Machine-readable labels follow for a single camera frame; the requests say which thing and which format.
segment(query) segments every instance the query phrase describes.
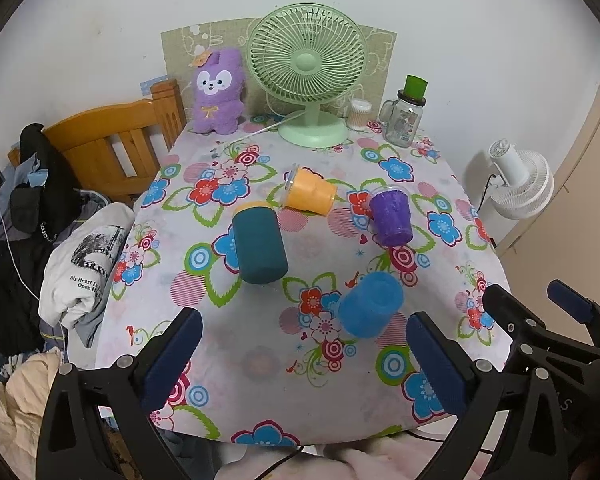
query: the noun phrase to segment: yellow bow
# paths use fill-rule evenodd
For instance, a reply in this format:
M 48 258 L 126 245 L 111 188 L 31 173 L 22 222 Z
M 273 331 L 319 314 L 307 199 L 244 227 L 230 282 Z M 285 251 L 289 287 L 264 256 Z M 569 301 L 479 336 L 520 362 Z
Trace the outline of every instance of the yellow bow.
M 201 106 L 200 109 L 203 112 L 206 112 L 205 119 L 212 118 L 214 116 L 214 112 L 217 112 L 220 108 L 217 106 Z

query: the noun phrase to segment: blue gripper pad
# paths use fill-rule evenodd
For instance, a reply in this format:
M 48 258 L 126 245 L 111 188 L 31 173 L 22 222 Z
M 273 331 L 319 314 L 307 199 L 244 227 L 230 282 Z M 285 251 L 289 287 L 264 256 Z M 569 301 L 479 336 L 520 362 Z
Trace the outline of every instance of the blue gripper pad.
M 140 397 L 140 407 L 147 415 L 165 405 L 171 390 L 178 383 L 187 361 L 202 339 L 202 316 L 194 308 L 183 308 L 167 330 L 152 338 L 142 352 L 151 352 L 150 344 L 154 340 L 154 347 L 160 346 L 161 341 L 157 341 L 159 338 L 167 338 L 168 341 L 145 372 Z
M 474 377 L 468 369 L 471 359 L 458 343 L 446 339 L 424 312 L 417 312 L 409 317 L 406 336 L 411 352 L 427 376 L 442 407 L 447 413 L 461 416 L 470 402 L 467 396 L 467 380 Z M 464 377 L 452 360 L 453 357 L 460 358 Z
M 549 283 L 546 295 L 578 323 L 589 323 L 593 319 L 591 302 L 560 280 Z

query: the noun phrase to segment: white fan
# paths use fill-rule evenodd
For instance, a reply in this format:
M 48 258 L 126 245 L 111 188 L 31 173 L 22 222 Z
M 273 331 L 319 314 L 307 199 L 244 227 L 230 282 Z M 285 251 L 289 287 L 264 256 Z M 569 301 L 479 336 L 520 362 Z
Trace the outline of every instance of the white fan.
M 531 150 L 516 150 L 507 139 L 494 142 L 489 157 L 496 165 L 504 186 L 491 193 L 496 211 L 511 220 L 539 213 L 554 193 L 554 174 L 544 156 Z

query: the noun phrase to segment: wooden chair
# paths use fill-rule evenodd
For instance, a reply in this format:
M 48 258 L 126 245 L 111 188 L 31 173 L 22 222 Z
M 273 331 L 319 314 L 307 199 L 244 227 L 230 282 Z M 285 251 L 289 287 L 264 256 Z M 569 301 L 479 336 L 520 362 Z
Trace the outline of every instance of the wooden chair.
M 158 124 L 171 149 L 187 122 L 175 79 L 152 85 L 151 94 L 152 99 L 87 110 L 44 130 L 83 188 L 125 203 L 148 189 L 160 165 L 143 128 Z M 110 137 L 115 134 L 120 136 L 136 176 L 126 176 L 120 166 L 111 146 Z M 20 163 L 17 148 L 8 157 L 14 166 Z

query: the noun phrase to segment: floral tablecloth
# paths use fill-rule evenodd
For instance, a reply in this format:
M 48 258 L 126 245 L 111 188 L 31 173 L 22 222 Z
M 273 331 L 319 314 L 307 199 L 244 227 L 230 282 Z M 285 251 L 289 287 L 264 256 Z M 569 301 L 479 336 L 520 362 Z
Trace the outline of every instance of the floral tablecloth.
M 425 310 L 473 358 L 502 368 L 510 338 L 482 307 L 490 283 L 508 288 L 475 209 L 426 137 L 412 148 L 384 142 L 377 124 L 311 150 L 265 132 L 260 116 L 229 137 L 186 129 L 142 202 L 114 270 L 96 365 L 137 354 L 181 307 L 200 311 L 202 341 L 168 403 L 161 428 L 227 442 L 269 445 L 344 442 L 412 428 L 443 416 L 406 344 L 408 316 Z M 325 218 L 280 209 L 293 165 L 338 186 Z M 411 195 L 414 239 L 376 242 L 368 190 L 400 183 Z M 244 283 L 232 211 L 266 200 L 278 210 L 287 275 Z M 376 339 L 356 340 L 338 303 L 367 273 L 404 286 L 400 312 Z

